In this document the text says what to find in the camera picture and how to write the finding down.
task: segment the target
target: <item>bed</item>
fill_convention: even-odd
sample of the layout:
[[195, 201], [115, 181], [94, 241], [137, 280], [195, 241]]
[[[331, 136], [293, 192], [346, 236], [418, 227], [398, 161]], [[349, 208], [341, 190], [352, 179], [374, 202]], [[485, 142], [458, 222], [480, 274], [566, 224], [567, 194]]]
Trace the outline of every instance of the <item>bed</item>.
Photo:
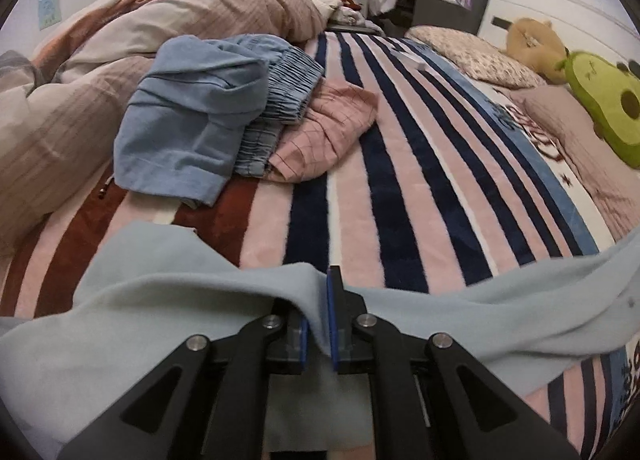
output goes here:
[[[479, 36], [499, 46], [505, 31], [494, 18], [533, 16], [543, 2], [552, 1], [521, 0], [516, 7], [491, 0]], [[593, 3], [572, 3], [625, 33], [607, 50], [636, 56], [638, 38], [621, 22]], [[537, 14], [554, 11], [560, 14], [562, 6]], [[563, 39], [576, 29], [556, 26], [564, 30]], [[581, 32], [600, 43], [612, 39], [603, 34], [607, 29]], [[593, 42], [588, 48], [602, 47]], [[349, 285], [434, 295], [530, 262], [593, 254], [614, 243], [553, 138], [500, 88], [472, 82], [408, 40], [321, 33], [304, 49], [328, 79], [380, 97], [377, 124], [337, 167], [296, 185], [234, 177], [213, 207], [193, 210], [178, 199], [120, 189], [110, 182], [111, 163], [104, 163], [0, 262], [0, 315], [31, 319], [71, 309], [94, 254], [135, 219], [193, 227], [241, 268], [308, 262], [326, 271], [337, 264]], [[405, 65], [392, 50], [418, 55], [424, 71]], [[640, 337], [584, 360], [526, 401], [582, 458], [590, 458], [630, 405], [639, 356]], [[369, 460], [374, 452], [364, 446], [329, 455]]]

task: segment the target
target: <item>floral pillow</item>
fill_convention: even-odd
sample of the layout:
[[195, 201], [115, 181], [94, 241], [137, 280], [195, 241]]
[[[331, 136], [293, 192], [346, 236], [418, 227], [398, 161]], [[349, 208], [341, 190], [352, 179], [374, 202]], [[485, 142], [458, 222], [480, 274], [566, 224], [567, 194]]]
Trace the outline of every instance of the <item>floral pillow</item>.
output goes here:
[[412, 27], [406, 34], [455, 63], [471, 79], [507, 88], [533, 88], [546, 82], [532, 69], [500, 52], [492, 44], [463, 31], [433, 26]]

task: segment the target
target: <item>brown stripe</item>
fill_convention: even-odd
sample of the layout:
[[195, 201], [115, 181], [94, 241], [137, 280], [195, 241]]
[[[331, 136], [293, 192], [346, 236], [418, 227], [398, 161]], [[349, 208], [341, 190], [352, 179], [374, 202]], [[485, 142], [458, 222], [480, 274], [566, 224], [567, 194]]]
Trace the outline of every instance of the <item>brown stripe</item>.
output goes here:
[[175, 214], [173, 224], [195, 228], [204, 243], [238, 267], [242, 241], [259, 182], [259, 179], [235, 175], [227, 182], [213, 207], [191, 209], [182, 205]]
[[33, 250], [38, 244], [42, 230], [47, 225], [50, 215], [46, 215], [42, 222], [31, 230], [31, 232], [25, 236], [24, 240], [18, 246], [18, 250], [15, 252], [14, 259], [9, 266], [9, 272], [4, 282], [4, 290], [2, 291], [2, 299], [0, 299], [0, 316], [13, 316], [15, 314], [15, 307], [18, 303], [18, 296], [20, 295], [20, 288], [22, 287], [22, 280], [27, 270], [27, 265], [31, 260]]
[[35, 317], [71, 309], [80, 278], [104, 238], [114, 213], [127, 195], [124, 189], [112, 183], [104, 199], [98, 198], [98, 192], [112, 173], [113, 164], [110, 164], [60, 240], [42, 282]]

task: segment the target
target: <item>triangular cutout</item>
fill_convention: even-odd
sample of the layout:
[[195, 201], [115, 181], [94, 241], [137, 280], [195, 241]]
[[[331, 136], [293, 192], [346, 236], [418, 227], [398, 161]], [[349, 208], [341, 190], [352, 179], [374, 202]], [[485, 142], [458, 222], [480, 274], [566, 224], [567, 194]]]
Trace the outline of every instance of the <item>triangular cutout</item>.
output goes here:
[[122, 421], [150, 434], [157, 432], [181, 375], [181, 368], [171, 368], [124, 411]]
[[490, 432], [516, 420], [516, 412], [469, 368], [459, 366], [456, 371], [471, 404], [478, 427], [482, 431]]

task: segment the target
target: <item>blue poster on wall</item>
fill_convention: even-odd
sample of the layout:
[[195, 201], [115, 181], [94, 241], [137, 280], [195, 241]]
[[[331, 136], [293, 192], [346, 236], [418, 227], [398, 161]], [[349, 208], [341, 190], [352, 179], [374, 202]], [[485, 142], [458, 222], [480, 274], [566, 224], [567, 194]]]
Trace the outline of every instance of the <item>blue poster on wall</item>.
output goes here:
[[38, 21], [40, 30], [62, 21], [60, 0], [38, 0]]

